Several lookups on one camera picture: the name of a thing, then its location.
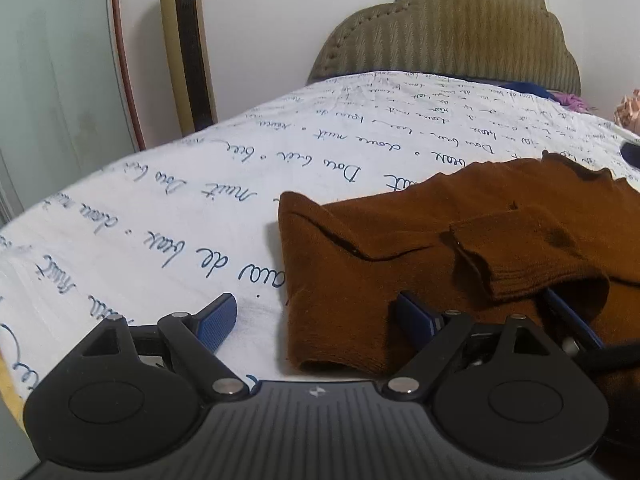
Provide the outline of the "dark blue garment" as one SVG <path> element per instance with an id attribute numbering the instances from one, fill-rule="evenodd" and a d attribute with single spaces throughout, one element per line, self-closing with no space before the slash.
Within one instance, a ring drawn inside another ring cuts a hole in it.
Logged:
<path id="1" fill-rule="evenodd" d="M 532 96 L 539 96 L 541 99 L 553 100 L 554 95 L 544 87 L 538 86 L 538 84 L 532 84 L 531 82 L 521 81 L 509 81 L 499 82 L 498 86 L 506 90 L 512 90 L 521 94 L 531 94 Z"/>

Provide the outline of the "pink clothes pile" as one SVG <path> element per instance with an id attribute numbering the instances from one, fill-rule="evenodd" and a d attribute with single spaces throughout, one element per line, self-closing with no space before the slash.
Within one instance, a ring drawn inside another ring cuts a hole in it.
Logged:
<path id="1" fill-rule="evenodd" d="M 640 90 L 634 89 L 630 96 L 624 96 L 614 112 L 614 122 L 636 136 L 640 136 Z"/>

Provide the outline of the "white script-print bed cover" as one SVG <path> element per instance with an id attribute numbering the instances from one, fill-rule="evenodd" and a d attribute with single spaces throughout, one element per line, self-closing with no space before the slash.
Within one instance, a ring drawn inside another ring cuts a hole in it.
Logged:
<path id="1" fill-rule="evenodd" d="M 627 133 L 550 100 L 437 75 L 334 78 L 50 195 L 1 232 L 1 391 L 14 410 L 109 315 L 150 324 L 222 292 L 239 321 L 221 355 L 289 378 L 278 200 L 399 192 L 472 162 L 559 153 L 637 184 Z"/>

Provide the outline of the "purple garment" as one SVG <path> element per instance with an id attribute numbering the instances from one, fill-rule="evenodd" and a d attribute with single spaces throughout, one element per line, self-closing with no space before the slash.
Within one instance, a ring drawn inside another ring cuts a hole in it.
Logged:
<path id="1" fill-rule="evenodd" d="M 559 91 L 551 91 L 551 95 L 556 102 L 567 110 L 585 114 L 590 114 L 592 112 L 592 107 L 581 96 Z"/>

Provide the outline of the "brown knit sweater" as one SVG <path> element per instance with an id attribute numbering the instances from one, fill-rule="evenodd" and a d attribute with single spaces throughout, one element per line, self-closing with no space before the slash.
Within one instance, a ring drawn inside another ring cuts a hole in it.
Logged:
<path id="1" fill-rule="evenodd" d="M 413 356 L 394 302 L 550 326 L 551 289 L 606 344 L 639 335 L 639 195 L 558 154 L 483 162 L 403 191 L 320 205 L 286 192 L 288 360 L 384 376 Z"/>

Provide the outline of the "olive striped padded headboard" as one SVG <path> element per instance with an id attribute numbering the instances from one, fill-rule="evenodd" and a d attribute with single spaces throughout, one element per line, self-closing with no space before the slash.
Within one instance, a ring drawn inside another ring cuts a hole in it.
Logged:
<path id="1" fill-rule="evenodd" d="M 579 68 L 546 0 L 394 0 L 338 24 L 309 82 L 399 70 L 577 94 Z"/>

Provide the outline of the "gold tower fan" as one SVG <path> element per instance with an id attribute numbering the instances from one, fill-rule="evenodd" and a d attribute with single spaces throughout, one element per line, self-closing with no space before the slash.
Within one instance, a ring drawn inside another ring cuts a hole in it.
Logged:
<path id="1" fill-rule="evenodd" d="M 188 136 L 218 122 L 202 0 L 160 0 L 160 16 L 178 122 Z"/>

